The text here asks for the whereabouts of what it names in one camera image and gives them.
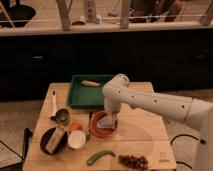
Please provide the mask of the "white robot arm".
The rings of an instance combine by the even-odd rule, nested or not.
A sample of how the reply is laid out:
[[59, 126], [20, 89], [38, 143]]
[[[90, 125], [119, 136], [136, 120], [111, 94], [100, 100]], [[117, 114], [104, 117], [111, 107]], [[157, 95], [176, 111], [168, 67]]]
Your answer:
[[213, 103], [196, 98], [131, 89], [124, 74], [115, 75], [102, 89], [105, 112], [120, 112], [121, 104], [168, 117], [199, 132], [193, 171], [213, 171]]

